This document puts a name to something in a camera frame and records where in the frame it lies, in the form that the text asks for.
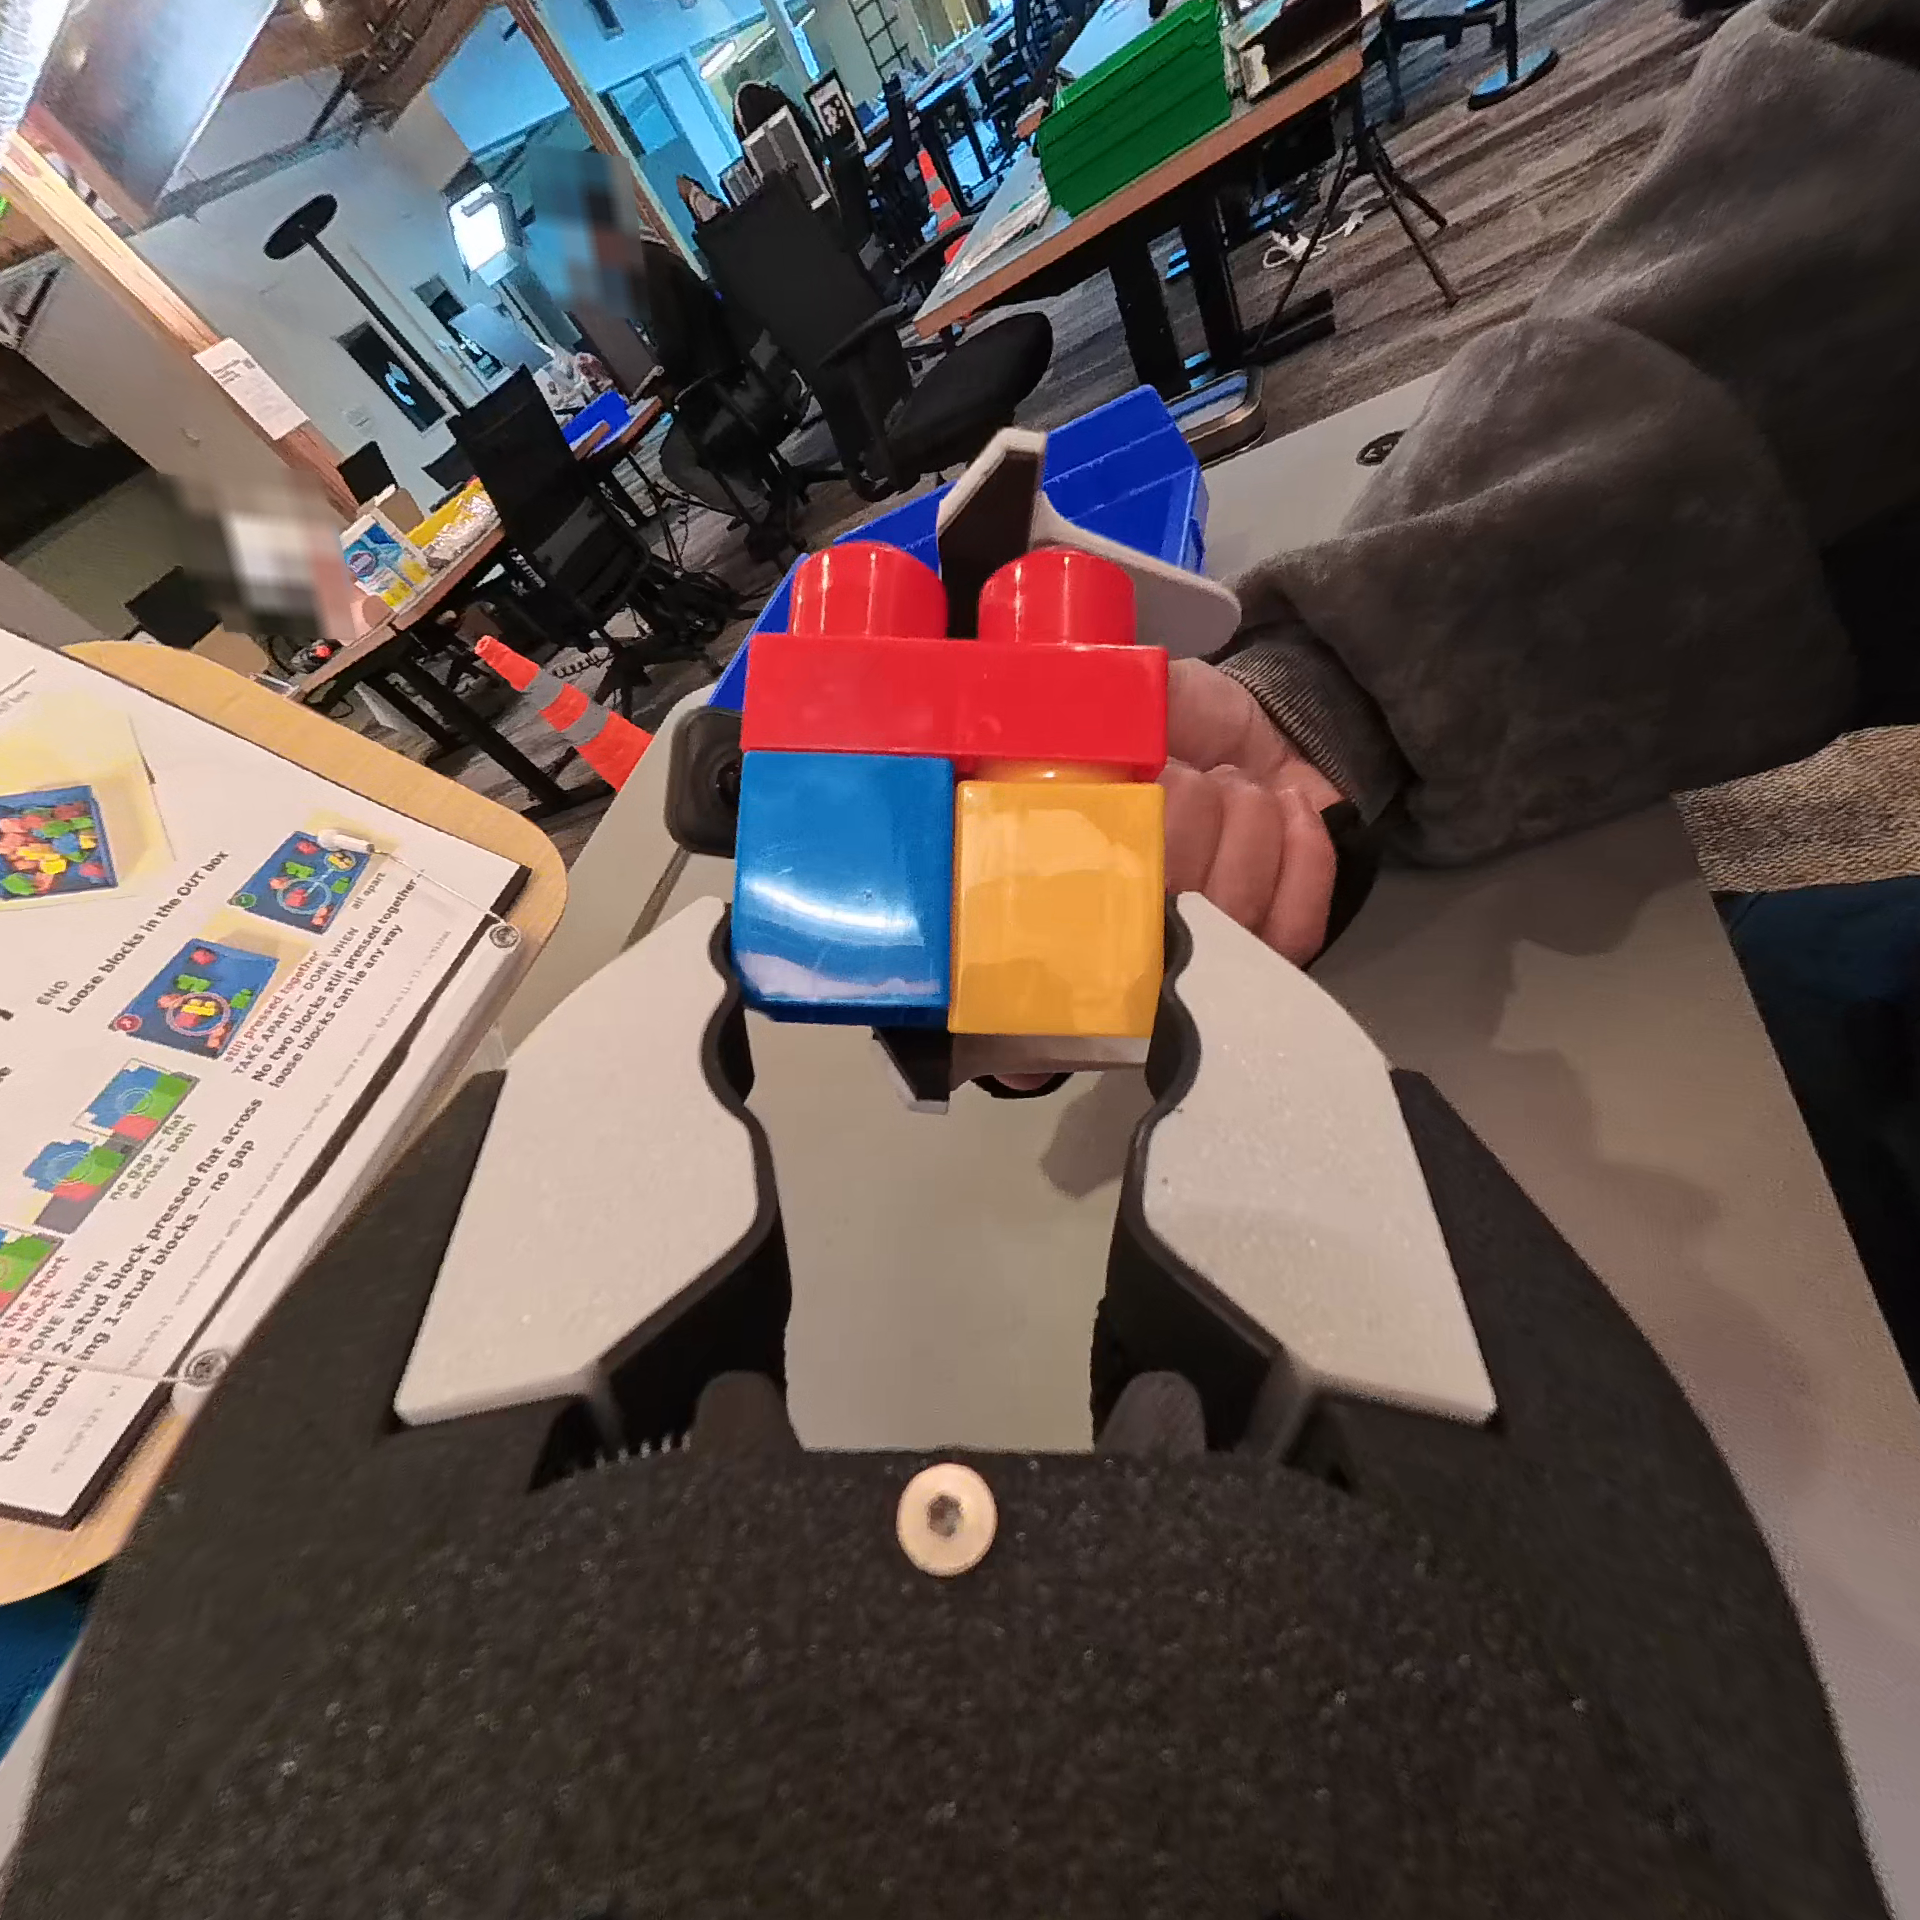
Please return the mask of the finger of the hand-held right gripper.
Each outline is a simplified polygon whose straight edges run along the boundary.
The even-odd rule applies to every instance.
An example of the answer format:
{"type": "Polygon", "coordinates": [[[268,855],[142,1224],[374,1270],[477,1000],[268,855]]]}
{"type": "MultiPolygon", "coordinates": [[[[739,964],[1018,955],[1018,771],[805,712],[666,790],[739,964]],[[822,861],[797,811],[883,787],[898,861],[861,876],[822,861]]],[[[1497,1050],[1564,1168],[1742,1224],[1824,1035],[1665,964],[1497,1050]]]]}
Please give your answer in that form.
{"type": "Polygon", "coordinates": [[[933,1026],[878,1026],[874,1043],[912,1114],[946,1114],[968,1086],[1030,1098],[1077,1072],[1142,1068],[1149,1052],[1149,1037],[953,1035],[933,1026]]]}
{"type": "Polygon", "coordinates": [[[997,431],[946,490],[936,547],[948,635],[981,635],[981,598],[994,571],[1037,548],[1070,548],[1125,571],[1139,639],[1198,658],[1234,638],[1242,602],[1233,588],[1064,517],[1042,486],[1045,452],[1042,431],[997,431]]]}

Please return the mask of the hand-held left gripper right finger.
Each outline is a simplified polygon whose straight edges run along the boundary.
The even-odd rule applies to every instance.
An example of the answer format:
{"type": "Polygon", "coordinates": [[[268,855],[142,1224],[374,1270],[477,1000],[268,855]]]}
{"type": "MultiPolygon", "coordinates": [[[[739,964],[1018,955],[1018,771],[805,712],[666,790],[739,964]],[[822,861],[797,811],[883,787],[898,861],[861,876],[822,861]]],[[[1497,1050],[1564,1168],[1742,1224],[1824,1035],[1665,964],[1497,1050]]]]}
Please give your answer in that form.
{"type": "Polygon", "coordinates": [[[1200,896],[1168,910],[1102,1294],[1102,1418],[1180,1376],[1205,1444],[1329,1400],[1484,1428],[1497,1391],[1381,1047],[1200,896]]]}

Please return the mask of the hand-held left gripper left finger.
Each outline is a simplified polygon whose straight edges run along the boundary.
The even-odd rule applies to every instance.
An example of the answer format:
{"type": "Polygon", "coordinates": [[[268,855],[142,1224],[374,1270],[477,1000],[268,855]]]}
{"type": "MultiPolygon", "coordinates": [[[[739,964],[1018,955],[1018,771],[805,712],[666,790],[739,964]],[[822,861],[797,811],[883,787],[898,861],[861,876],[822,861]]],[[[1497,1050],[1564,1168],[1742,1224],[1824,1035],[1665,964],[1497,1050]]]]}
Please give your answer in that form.
{"type": "Polygon", "coordinates": [[[789,1427],[753,1079],[730,911],[699,898],[450,1102],[393,1172],[426,1227],[397,1419],[568,1400],[594,1427],[789,1427]]]}

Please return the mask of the blue plastic bin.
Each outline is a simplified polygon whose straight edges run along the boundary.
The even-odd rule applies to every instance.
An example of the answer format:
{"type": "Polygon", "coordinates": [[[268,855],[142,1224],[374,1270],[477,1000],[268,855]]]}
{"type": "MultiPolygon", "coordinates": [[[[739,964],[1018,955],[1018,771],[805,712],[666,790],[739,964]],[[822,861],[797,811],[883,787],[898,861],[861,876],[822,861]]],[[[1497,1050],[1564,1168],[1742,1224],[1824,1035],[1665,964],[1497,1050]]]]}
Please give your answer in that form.
{"type": "MultiPolygon", "coordinates": [[[[833,534],[830,544],[881,539],[898,544],[938,566],[938,515],[953,484],[907,499],[833,534]]],[[[1193,448],[1162,395],[1147,386],[1106,399],[1093,411],[1046,431],[1042,492],[1059,517],[1090,534],[1132,547],[1168,566],[1193,571],[1205,586],[1205,532],[1209,490],[1193,448]]],[[[708,693],[708,707],[740,712],[748,654],[761,632],[789,626],[790,588],[801,565],[790,562],[772,597],[761,605],[748,638],[708,693]]]]}

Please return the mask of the yellow one-stud block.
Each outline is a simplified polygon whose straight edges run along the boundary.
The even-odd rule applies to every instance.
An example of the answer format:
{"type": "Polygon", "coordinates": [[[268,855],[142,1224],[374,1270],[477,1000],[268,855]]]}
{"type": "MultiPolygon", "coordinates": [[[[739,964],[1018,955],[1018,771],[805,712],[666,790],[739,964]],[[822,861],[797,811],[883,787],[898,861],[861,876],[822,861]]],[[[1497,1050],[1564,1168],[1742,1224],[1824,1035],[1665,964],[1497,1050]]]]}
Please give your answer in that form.
{"type": "Polygon", "coordinates": [[[964,780],[953,790],[957,1037],[1147,1040],[1162,1003],[1165,790],[964,780]]]}

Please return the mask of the blue one-stud block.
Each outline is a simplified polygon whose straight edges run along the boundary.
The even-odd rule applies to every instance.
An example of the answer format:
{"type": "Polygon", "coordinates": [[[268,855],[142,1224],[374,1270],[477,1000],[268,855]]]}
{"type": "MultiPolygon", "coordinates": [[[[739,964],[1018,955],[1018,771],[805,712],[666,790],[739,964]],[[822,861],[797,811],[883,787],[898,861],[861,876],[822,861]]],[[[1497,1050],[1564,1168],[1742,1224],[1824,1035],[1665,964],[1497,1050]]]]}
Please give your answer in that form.
{"type": "Polygon", "coordinates": [[[730,936],[739,987],[765,1016],[944,1028],[950,763],[745,752],[730,936]]]}

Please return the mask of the red two-stud block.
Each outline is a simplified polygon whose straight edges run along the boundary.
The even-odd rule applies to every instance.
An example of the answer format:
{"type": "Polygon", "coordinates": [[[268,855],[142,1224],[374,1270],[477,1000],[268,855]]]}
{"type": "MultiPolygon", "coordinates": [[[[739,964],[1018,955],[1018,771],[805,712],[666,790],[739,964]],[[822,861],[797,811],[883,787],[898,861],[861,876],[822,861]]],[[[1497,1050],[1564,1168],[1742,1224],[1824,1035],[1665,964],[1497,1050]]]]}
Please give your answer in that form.
{"type": "Polygon", "coordinates": [[[748,752],[946,760],[957,776],[1068,765],[1147,782],[1168,755],[1168,651],[1136,631],[1125,568],[1042,547],[994,568],[948,631],[936,566],[886,541],[806,557],[787,624],[748,643],[748,752]]]}

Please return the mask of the grey desk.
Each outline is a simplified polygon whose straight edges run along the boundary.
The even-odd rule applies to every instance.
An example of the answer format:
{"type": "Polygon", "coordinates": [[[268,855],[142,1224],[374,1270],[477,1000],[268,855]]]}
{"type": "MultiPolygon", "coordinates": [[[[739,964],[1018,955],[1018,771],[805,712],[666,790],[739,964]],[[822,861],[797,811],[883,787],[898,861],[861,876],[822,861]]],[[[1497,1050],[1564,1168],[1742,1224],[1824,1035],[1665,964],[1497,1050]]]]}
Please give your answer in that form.
{"type": "MultiPolygon", "coordinates": [[[[1886,1904],[1915,1916],[1915,1394],[1680,816],[1388,870],[1315,979],[1438,1086],[1688,1390],[1803,1619],[1886,1904]]],[[[801,1440],[1086,1448],[1141,1072],[915,1115],[865,1030],[750,1030],[801,1440]]]]}

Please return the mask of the person's right hand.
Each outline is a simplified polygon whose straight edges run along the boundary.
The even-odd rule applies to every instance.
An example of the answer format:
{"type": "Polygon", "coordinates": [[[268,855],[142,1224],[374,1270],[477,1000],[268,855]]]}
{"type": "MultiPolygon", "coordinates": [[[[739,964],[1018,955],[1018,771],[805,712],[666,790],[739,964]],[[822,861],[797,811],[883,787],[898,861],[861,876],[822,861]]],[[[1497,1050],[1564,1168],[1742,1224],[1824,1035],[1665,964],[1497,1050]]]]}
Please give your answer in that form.
{"type": "Polygon", "coordinates": [[[1211,663],[1168,666],[1165,886],[1198,893],[1291,964],[1321,952],[1337,850],[1331,780],[1211,663]]]}

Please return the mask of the orange traffic cone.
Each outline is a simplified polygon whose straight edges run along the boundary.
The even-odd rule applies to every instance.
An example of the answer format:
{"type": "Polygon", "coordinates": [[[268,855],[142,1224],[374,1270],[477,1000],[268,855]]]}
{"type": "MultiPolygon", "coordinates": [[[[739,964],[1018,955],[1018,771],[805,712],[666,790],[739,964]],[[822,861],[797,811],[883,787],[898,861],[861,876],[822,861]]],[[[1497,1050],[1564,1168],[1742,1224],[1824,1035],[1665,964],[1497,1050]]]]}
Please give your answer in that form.
{"type": "Polygon", "coordinates": [[[552,667],[514,651],[505,639],[481,632],[472,643],[477,661],[536,701],[542,720],[614,790],[641,765],[654,736],[612,711],[552,667]]]}

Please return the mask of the black office chair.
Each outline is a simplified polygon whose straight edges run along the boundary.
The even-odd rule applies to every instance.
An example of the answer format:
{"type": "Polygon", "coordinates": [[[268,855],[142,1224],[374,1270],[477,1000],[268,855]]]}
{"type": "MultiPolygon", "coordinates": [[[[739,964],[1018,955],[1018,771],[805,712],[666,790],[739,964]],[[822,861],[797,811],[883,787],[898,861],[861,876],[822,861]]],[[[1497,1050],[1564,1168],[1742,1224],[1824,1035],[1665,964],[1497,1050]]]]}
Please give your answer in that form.
{"type": "Polygon", "coordinates": [[[697,250],[718,292],[740,304],[797,367],[852,492],[866,500],[969,463],[1018,421],[1051,360],[1042,312],[1016,312],[912,370],[898,304],[885,304],[849,242],[794,175],[710,218],[697,250]]]}
{"type": "Polygon", "coordinates": [[[533,579],[536,611],[568,643],[605,639],[633,612],[651,555],[568,444],[531,370],[517,367],[450,421],[501,534],[533,579]]]}

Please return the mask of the wooden work table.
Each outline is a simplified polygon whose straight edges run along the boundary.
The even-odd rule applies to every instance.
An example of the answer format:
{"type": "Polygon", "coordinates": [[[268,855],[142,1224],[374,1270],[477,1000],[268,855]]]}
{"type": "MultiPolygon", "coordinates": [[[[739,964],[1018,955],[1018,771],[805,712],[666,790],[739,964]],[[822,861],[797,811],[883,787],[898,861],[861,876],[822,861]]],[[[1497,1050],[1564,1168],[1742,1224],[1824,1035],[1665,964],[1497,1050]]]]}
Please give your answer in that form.
{"type": "Polygon", "coordinates": [[[1360,39],[1350,35],[1294,79],[1236,107],[1225,125],[1086,212],[1051,207],[1013,244],[971,264],[956,262],[915,318],[917,333],[930,338],[998,306],[1059,296],[1093,276],[1106,276],[1136,379],[1165,399],[1326,341],[1334,332],[1331,295],[1291,295],[1280,320],[1260,327],[1242,322],[1219,194],[1248,173],[1262,144],[1348,104],[1360,71],[1360,39]],[[1153,246],[1171,232],[1185,242],[1206,341],[1206,350],[1195,354],[1178,343],[1164,275],[1153,258],[1153,246]]]}
{"type": "Polygon", "coordinates": [[[498,518],[492,518],[397,607],[374,603],[374,616],[362,638],[338,647],[316,669],[306,671],[292,685],[290,700],[316,707],[326,687],[353,691],[385,680],[409,725],[422,728],[444,752],[472,750],[492,760],[528,795],[531,807],[523,810],[523,816],[539,822],[590,800],[609,800],[612,790],[601,776],[592,776],[578,788],[563,787],[542,763],[514,747],[484,716],[472,708],[452,685],[432,679],[426,647],[411,638],[414,628],[428,624],[498,559],[517,562],[518,552],[513,550],[498,518]]]}

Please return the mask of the white blue carton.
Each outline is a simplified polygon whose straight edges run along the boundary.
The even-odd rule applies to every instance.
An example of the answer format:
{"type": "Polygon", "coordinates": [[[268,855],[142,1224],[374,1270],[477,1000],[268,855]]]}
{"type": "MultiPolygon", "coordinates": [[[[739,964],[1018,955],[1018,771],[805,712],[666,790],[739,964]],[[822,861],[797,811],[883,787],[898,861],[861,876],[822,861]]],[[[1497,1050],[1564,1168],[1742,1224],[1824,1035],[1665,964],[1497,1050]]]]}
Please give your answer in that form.
{"type": "Polygon", "coordinates": [[[363,512],[340,534],[353,586],[386,607],[403,607],[432,581],[426,550],[379,510],[363,512]]]}

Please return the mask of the printed instruction sheet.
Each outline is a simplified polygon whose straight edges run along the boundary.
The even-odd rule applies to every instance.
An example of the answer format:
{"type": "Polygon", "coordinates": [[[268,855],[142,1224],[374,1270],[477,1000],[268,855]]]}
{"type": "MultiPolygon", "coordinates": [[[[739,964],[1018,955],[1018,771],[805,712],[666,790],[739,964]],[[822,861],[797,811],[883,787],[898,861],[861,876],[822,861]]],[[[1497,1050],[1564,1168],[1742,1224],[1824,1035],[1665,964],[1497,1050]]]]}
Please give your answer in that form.
{"type": "Polygon", "coordinates": [[[83,1524],[513,975],[526,864],[4,632],[2,1503],[83,1524]]]}

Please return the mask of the black tripod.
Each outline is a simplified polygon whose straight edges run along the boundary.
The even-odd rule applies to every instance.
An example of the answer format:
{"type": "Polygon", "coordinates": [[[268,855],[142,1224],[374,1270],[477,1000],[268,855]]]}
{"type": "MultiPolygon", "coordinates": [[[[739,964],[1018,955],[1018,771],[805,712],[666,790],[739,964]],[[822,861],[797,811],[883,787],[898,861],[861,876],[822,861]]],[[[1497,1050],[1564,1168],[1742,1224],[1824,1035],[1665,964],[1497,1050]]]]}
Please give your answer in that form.
{"type": "Polygon", "coordinates": [[[1386,138],[1376,133],[1370,122],[1360,82],[1345,87],[1334,99],[1332,125],[1337,135],[1332,179],[1326,187],[1309,246],[1317,250],[1331,238],[1341,202],[1358,180],[1370,180],[1381,206],[1400,223],[1416,255],[1425,264],[1425,272],[1444,308],[1457,308],[1460,299],[1459,288],[1453,288],[1451,276],[1441,264],[1434,242],[1427,236],[1428,229],[1434,232],[1443,232],[1449,226],[1449,220],[1413,180],[1403,175],[1402,166],[1392,159],[1386,138]]]}

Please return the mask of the stack of green trays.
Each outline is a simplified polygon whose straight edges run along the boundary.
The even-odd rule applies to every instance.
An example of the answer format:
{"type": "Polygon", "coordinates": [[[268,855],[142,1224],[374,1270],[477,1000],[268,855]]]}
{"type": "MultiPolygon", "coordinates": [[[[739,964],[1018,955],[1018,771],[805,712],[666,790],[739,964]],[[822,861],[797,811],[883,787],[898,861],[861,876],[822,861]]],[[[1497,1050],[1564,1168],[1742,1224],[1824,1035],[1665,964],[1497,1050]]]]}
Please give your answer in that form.
{"type": "Polygon", "coordinates": [[[1213,3],[1168,6],[1059,94],[1036,133],[1051,206],[1077,218],[1233,116],[1213,3]]]}

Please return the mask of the person's dark trousers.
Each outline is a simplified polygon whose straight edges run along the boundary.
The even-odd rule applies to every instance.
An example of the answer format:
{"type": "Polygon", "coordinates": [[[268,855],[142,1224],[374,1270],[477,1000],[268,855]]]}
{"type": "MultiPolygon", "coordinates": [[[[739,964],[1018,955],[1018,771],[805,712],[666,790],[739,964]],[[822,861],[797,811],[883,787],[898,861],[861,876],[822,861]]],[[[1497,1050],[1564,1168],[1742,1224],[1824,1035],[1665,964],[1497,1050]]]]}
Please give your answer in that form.
{"type": "Polygon", "coordinates": [[[1830,1184],[1915,1212],[1917,878],[1715,902],[1830,1184]]]}

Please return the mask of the white paper notice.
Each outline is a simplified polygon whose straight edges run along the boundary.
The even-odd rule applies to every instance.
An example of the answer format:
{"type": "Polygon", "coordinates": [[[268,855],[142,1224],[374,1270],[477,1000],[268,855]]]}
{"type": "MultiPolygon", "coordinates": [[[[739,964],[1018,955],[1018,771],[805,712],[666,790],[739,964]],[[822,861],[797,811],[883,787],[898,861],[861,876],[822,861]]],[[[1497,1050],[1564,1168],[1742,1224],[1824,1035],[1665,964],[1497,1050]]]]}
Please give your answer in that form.
{"type": "Polygon", "coordinates": [[[268,440],[286,440],[309,424],[302,404],[236,338],[201,347],[195,363],[268,440]]]}

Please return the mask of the black stanchion base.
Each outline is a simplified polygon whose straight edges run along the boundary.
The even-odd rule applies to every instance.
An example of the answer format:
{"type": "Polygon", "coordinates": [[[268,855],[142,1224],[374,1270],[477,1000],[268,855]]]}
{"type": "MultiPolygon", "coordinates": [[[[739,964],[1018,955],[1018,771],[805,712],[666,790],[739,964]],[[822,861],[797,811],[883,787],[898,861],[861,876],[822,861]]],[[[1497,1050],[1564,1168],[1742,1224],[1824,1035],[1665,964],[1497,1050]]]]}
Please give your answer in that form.
{"type": "Polygon", "coordinates": [[[1494,67],[1465,95],[1469,112],[1497,107],[1556,69],[1556,48],[1545,40],[1531,48],[1522,44],[1521,3],[1475,3],[1468,16],[1472,26],[1488,26],[1494,54],[1494,67]]]}

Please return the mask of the black round disc on rod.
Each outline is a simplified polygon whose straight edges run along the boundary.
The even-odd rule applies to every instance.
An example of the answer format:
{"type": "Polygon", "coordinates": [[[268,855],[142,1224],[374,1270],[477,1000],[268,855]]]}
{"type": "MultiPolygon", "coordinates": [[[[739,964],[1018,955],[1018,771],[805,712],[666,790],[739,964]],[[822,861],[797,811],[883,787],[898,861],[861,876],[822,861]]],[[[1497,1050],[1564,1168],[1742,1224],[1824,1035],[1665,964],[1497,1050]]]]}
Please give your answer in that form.
{"type": "Polygon", "coordinates": [[[363,280],[345,267],[344,258],[330,244],[326,236],[336,223],[338,212],[338,199],[330,192],[318,192],[277,222],[262,239],[260,254],[277,262],[290,260],[299,254],[310,254],[322,269],[347,290],[347,296],[356,302],[356,306],[369,316],[369,322],[379,330],[390,347],[395,352],[409,352],[409,344],[403,341],[401,324],[370,295],[363,280]]]}

